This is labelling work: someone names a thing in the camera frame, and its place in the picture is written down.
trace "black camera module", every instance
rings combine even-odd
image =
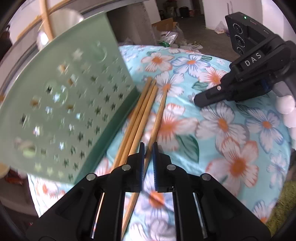
[[[239,52],[240,55],[244,54],[244,51],[240,47],[237,47],[237,51]]]
[[[239,34],[242,34],[242,28],[238,24],[234,23],[233,27],[236,32],[238,32]]]
[[[235,41],[237,42],[237,44],[239,46],[244,47],[244,41],[243,41],[243,39],[240,36],[236,35],[235,36]]]

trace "floral tablecloth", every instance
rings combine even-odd
[[[166,107],[157,142],[172,163],[188,173],[210,173],[266,222],[285,181],[290,137],[269,93],[240,103],[222,101],[205,108],[193,103],[195,94],[220,83],[230,62],[198,52],[155,46],[127,45],[121,54],[135,83],[142,88],[155,78],[159,91],[143,141],[148,143],[163,90]],[[96,174],[110,167],[128,120],[117,133]],[[28,175],[38,215],[42,215],[71,185]],[[128,203],[130,193],[126,195]],[[157,193],[150,163],[125,240],[175,240],[171,193]]]

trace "perforated basket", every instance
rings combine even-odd
[[[15,81],[0,109],[0,162],[78,182],[94,171],[138,96],[106,15],[87,18]]]

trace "green container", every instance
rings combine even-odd
[[[40,51],[0,109],[1,160],[54,181],[93,172],[139,97],[106,14]]]

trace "concrete floor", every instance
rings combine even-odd
[[[234,61],[239,54],[234,52],[230,37],[226,34],[216,34],[213,30],[206,29],[204,15],[196,15],[192,18],[177,18],[179,26],[188,43],[200,42],[203,54],[216,56],[228,61]]]

